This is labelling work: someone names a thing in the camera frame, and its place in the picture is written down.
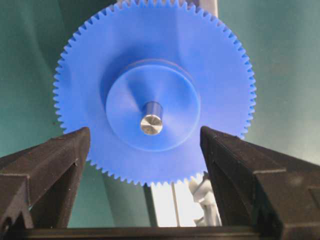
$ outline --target blue hub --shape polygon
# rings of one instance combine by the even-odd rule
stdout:
[[[148,102],[163,108],[163,130],[157,135],[140,129]],[[167,61],[143,60],[120,74],[108,93],[105,109],[112,130],[122,141],[144,151],[165,151],[182,144],[193,132],[200,99],[183,69]]]

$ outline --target metal rod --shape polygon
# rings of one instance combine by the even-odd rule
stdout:
[[[141,130],[147,135],[157,135],[163,129],[162,106],[155,102],[148,102],[143,108],[143,118],[140,122]]]

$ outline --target gear tooth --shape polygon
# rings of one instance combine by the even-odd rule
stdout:
[[[219,19],[216,16],[212,15],[210,20],[211,20],[213,25],[215,25],[215,26],[218,25]]]
[[[63,133],[64,134],[67,134],[67,127],[66,127],[66,124],[64,122],[60,124],[60,128],[63,129]]]
[[[65,60],[68,57],[68,53],[66,51],[63,51],[61,54],[61,59]]]
[[[140,2],[141,2],[140,0],[131,0],[132,6],[136,6],[136,7],[139,6]]]
[[[256,112],[255,108],[253,106],[250,106],[249,107],[249,113],[253,114],[255,112]]]
[[[251,126],[251,122],[249,120],[245,121],[245,126],[248,128]]]
[[[70,48],[72,48],[72,45],[74,45],[76,41],[77,41],[76,38],[75,38],[74,36],[72,36],[72,37],[68,40],[68,45],[67,45],[67,46],[70,47]]]
[[[210,21],[211,17],[212,17],[212,15],[211,15],[210,12],[208,12],[208,11],[204,11],[204,12],[203,12],[203,18],[204,18],[205,20]]]
[[[256,80],[255,80],[254,76],[250,76],[249,80],[250,80],[250,84],[255,84],[256,83]]]
[[[248,120],[252,120],[252,119],[254,119],[252,113],[248,113]]]
[[[57,87],[56,85],[58,85],[58,81],[59,81],[60,78],[61,78],[61,74],[58,72],[58,73],[56,73],[53,77],[54,77],[54,79],[57,80],[57,81],[54,81],[54,82],[53,82],[53,86]]]
[[[202,7],[198,6],[198,7],[195,8],[195,13],[200,15],[201,17],[203,17],[204,14],[205,14],[205,10]]]
[[[116,12],[119,12],[120,10],[122,9],[122,3],[121,2],[117,2],[113,5],[113,11],[116,13]]]
[[[80,37],[81,36],[81,32],[79,31],[79,30],[77,30],[74,34],[73,34],[73,37],[75,38],[75,39],[77,39],[78,37]]]
[[[57,67],[55,68],[55,71],[56,71],[57,73],[61,74],[61,72],[63,71],[63,67],[59,65],[59,66],[57,66]]]
[[[240,52],[241,55],[246,53],[246,50],[241,46],[238,48],[238,52]]]
[[[242,44],[241,44],[241,42],[238,40],[238,39],[236,39],[234,42],[233,42],[233,44],[236,46],[236,48],[239,50],[239,48],[241,48],[241,46],[242,46]]]
[[[155,7],[162,7],[163,6],[162,0],[154,0],[153,4]]]
[[[52,92],[53,92],[54,94],[57,94],[57,95],[58,95],[59,89],[58,89],[58,88],[55,88],[55,89],[52,90]]]
[[[62,116],[58,117],[58,121],[63,123],[64,122],[63,117]]]
[[[100,11],[100,13],[103,14],[104,16],[106,16],[106,15],[107,15],[107,10],[104,8],[104,9],[102,9],[102,10]]]
[[[71,50],[71,45],[68,43],[66,46],[64,46],[64,52],[65,54],[68,54]]]
[[[123,2],[122,2],[122,8],[128,9],[128,8],[130,7],[130,2],[131,2],[131,1],[129,1],[129,2],[123,1]]]
[[[183,8],[184,10],[188,10],[188,3],[186,1],[183,1],[181,8]]]
[[[229,36],[231,33],[231,30],[226,25],[224,25],[222,32]]]
[[[252,92],[256,91],[256,90],[257,90],[256,85],[251,84],[251,85],[250,85],[250,90],[251,90]]]
[[[250,99],[250,106],[255,106],[256,104],[255,99]]]
[[[172,6],[173,7],[179,7],[179,0],[173,0],[172,1]]]
[[[250,77],[253,77],[253,75],[255,75],[254,71],[252,70],[252,68],[248,69],[247,72],[249,73]]]
[[[247,54],[243,54],[241,57],[243,58],[244,61],[248,61],[249,60],[249,57],[248,57]]]
[[[250,94],[251,94],[251,99],[257,98],[256,92],[252,91],[250,92]]]
[[[95,15],[93,15],[94,17],[92,17],[92,20],[95,21],[95,20],[100,20],[100,15],[99,15],[99,12],[97,12]]]
[[[110,6],[107,7],[105,10],[106,10],[106,14],[107,14],[107,15],[112,15],[112,14],[115,13],[115,7],[114,7],[114,5],[110,5]]]
[[[192,12],[192,13],[196,13],[196,5],[194,3],[191,3],[189,6],[188,6],[188,11]]]
[[[244,139],[245,139],[245,134],[244,134],[244,133],[240,133],[239,138],[240,138],[241,140],[244,140]]]
[[[78,27],[78,31],[83,34],[87,30],[87,27],[85,24],[82,24],[80,27]]]
[[[231,33],[229,34],[228,38],[229,38],[231,41],[233,41],[233,42],[235,42],[235,40],[237,40],[237,36],[234,35],[233,32],[231,32]]]
[[[59,64],[59,66],[61,66],[62,67],[62,65],[65,63],[65,60],[64,59],[59,59],[58,60],[58,64]]]

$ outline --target plastic gear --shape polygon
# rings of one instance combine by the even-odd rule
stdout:
[[[73,34],[56,72],[64,133],[89,127],[88,160],[128,183],[202,173],[201,126],[243,138],[253,119],[246,51],[224,23],[186,2],[133,0],[101,10]],[[155,136],[139,126],[148,101],[163,107]]]

